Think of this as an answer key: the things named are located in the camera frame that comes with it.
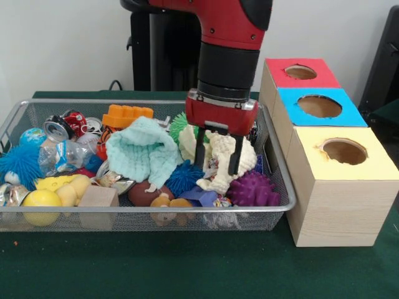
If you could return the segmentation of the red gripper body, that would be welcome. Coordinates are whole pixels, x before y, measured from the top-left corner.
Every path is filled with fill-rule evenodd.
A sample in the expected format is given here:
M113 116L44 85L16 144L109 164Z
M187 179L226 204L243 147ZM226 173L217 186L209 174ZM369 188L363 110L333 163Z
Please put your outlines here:
M246 136L257 117L259 104L250 99L243 108L214 105L187 97L186 117L189 124L206 128L206 125L225 129L230 135Z

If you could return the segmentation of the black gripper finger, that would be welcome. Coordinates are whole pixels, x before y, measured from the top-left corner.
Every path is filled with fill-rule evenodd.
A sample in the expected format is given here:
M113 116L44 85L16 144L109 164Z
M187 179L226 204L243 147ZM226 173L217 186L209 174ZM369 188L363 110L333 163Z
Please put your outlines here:
M239 161L240 161L240 157L241 157L241 150L242 150L242 146L243 146L244 136L233 135L233 138L236 143L235 143L234 152L230 156L228 173L229 174L238 174Z
M201 128L201 127L198 128L194 164L200 169L203 169L205 151L206 151L205 147L204 147L205 132L206 132L206 130L204 128Z

